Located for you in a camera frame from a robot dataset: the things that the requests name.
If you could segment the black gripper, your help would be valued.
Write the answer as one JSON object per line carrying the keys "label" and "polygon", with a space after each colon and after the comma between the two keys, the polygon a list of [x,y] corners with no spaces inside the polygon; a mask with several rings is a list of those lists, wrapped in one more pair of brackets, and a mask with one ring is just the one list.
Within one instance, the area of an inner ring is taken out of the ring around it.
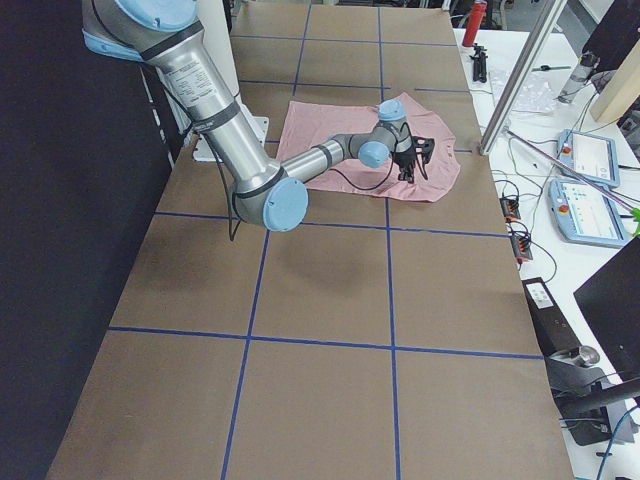
{"label": "black gripper", "polygon": [[394,151],[394,163],[399,168],[399,181],[415,182],[414,170],[417,162],[417,153],[412,136],[405,138]]}

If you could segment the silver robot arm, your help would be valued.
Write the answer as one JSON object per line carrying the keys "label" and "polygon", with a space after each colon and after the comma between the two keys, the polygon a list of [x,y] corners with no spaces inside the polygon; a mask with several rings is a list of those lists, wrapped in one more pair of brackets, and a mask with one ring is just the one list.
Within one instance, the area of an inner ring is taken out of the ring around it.
{"label": "silver robot arm", "polygon": [[158,68],[175,102],[230,171],[227,208],[270,231],[296,228],[308,208],[306,182],[345,159],[369,168],[391,161],[402,181],[429,161],[426,142],[413,136],[402,103],[378,107],[364,134],[338,134],[283,163],[270,158],[204,46],[205,28],[194,1],[85,1],[83,36],[97,54]]}

